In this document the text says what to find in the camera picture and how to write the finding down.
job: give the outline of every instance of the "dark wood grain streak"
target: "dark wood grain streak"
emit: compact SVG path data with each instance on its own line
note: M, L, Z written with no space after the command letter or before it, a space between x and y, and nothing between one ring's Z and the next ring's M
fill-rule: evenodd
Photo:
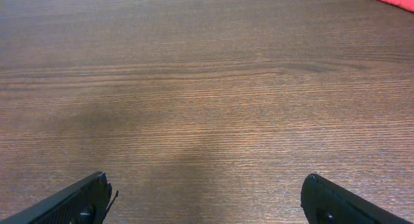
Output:
M414 15L375 0L1 0L0 218L95 171L107 223L414 221Z

